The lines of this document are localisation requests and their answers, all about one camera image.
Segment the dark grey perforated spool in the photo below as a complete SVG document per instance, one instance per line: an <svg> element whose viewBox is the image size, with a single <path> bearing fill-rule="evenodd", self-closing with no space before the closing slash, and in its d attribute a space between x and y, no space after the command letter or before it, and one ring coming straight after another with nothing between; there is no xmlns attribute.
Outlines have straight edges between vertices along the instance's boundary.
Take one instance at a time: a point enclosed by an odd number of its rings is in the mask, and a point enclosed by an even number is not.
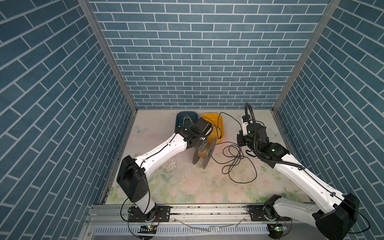
<svg viewBox="0 0 384 240"><path fill-rule="evenodd" d="M200 151L199 149L195 150L194 156L193 156L193 165L196 165L200 159L203 159L203 169L207 167L207 165L210 162L210 159L212 158L212 154L214 152L215 146L217 143L217 138L214 138L211 143L207 141L207 144L205 148Z"/></svg>

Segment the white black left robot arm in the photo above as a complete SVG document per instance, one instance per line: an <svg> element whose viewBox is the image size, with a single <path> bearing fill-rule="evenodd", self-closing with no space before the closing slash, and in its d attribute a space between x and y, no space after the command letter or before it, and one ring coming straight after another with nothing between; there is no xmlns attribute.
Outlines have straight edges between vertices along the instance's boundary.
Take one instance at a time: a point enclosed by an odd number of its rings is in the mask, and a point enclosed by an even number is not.
<svg viewBox="0 0 384 240"><path fill-rule="evenodd" d="M151 151L135 158L127 156L122 159L117 183L144 221L151 222L159 217L158 206L151 197L148 183L151 174L166 161L190 148L195 149L193 164L203 159L203 168L206 168L217 142L216 138L211 143L208 141L213 130L212 123L199 118L190 127L178 127L169 139Z"/></svg>

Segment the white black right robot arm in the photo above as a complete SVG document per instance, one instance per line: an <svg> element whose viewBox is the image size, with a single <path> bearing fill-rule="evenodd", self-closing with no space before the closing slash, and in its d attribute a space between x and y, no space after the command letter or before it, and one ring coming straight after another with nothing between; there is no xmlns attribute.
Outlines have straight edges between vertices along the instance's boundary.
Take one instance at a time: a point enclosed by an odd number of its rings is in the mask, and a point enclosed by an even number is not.
<svg viewBox="0 0 384 240"><path fill-rule="evenodd" d="M246 152L249 156L286 176L313 201L304 204L289 201L281 195L272 195L263 207L267 220L277 221L284 217L295 219L317 228L328 240L342 240L352 233L351 229L359 216L359 199L325 183L284 146L270 142L266 126L256 120L249 103L245 103L242 129L237 139L240 146L248 147Z"/></svg>

